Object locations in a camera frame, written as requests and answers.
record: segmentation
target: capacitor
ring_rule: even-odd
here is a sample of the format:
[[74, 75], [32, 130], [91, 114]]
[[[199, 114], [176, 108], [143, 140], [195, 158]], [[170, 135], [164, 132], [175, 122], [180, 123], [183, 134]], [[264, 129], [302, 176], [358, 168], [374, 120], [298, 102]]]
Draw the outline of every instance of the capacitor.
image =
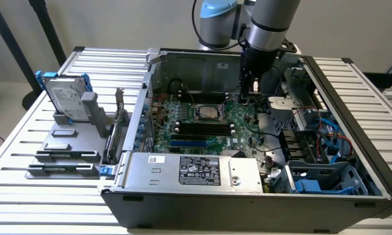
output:
[[264, 144], [264, 138], [262, 137], [260, 139], [259, 139], [259, 146], [262, 146]]
[[251, 117], [248, 115], [244, 116], [246, 123], [250, 123]]
[[248, 146], [251, 148], [254, 147], [254, 138], [252, 137], [248, 138]]
[[266, 166], [266, 160], [262, 161], [260, 167]]

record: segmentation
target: gray wall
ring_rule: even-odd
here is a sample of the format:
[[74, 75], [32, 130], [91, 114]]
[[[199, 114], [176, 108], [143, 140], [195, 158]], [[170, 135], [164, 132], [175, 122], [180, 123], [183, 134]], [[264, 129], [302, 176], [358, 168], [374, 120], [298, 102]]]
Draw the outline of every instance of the gray wall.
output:
[[[198, 48], [192, 2], [47, 0], [67, 55], [75, 46]], [[0, 0], [0, 9], [32, 69], [58, 70], [28, 0]], [[392, 0], [302, 0], [288, 39], [303, 54], [351, 57], [364, 71], [383, 71], [392, 60]], [[25, 81], [1, 37], [0, 81]]]

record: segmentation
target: gray plastic bracket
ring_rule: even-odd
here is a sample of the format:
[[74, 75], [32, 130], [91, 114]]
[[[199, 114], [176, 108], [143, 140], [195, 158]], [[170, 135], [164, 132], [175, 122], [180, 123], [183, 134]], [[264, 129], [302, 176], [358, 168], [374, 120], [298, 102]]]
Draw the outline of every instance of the gray plastic bracket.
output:
[[68, 118], [64, 114], [55, 112], [52, 116], [58, 125], [70, 125]]
[[102, 138], [106, 138], [110, 131], [106, 128], [108, 117], [104, 109], [98, 105], [98, 94], [95, 92], [84, 92], [82, 102], [90, 111], [90, 121], [96, 126]]

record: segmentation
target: side panel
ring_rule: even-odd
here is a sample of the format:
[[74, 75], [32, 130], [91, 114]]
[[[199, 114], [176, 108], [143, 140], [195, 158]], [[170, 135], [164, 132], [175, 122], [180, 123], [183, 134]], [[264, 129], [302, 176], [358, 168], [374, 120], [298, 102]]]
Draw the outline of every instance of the side panel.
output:
[[[304, 64], [311, 70], [311, 77], [322, 95], [327, 97], [328, 102], [332, 106], [332, 112], [340, 117], [343, 124], [346, 125], [347, 131], [355, 140], [358, 147], [370, 163], [370, 166], [375, 170], [376, 176], [380, 179], [388, 194], [392, 197], [392, 170], [386, 163], [378, 149], [375, 148], [364, 130], [362, 129], [346, 103], [343, 102], [338, 92], [331, 85], [327, 76], [324, 75], [318, 63], [311, 56], [304, 57]], [[379, 213], [374, 217], [386, 218], [392, 215], [392, 207], [384, 212]]]
[[388, 200], [215, 195], [102, 194], [120, 225], [212, 231], [338, 233], [376, 214]]

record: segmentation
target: metal stand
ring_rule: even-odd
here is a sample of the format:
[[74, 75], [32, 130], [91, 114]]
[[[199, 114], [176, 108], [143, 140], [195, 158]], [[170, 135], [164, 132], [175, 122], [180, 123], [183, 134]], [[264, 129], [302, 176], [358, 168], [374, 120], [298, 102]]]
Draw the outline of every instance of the metal stand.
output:
[[63, 66], [67, 57], [64, 54], [63, 46], [60, 43], [60, 39], [58, 36], [58, 32], [55, 31], [52, 21], [50, 18], [48, 10], [47, 10], [47, 3], [46, 0], [30, 0], [31, 6], [36, 12], [42, 27], [44, 29], [44, 32], [47, 34], [47, 38], [55, 53], [55, 56], [58, 58], [60, 66]]
[[36, 98], [39, 97], [39, 95], [42, 93], [42, 88], [40, 88], [39, 83], [36, 81], [34, 70], [30, 66], [25, 55], [20, 49], [20, 46], [19, 46], [17, 41], [15, 39], [13, 33], [7, 25], [7, 22], [3, 17], [1, 12], [0, 12], [0, 35], [5, 41], [5, 44], [13, 54], [13, 57], [16, 59], [16, 62], [17, 62], [19, 67], [21, 69], [21, 72], [24, 73], [25, 78], [30, 82], [30, 85], [34, 89], [34, 91], [24, 98], [23, 106], [25, 109], [28, 109], [32, 106]]

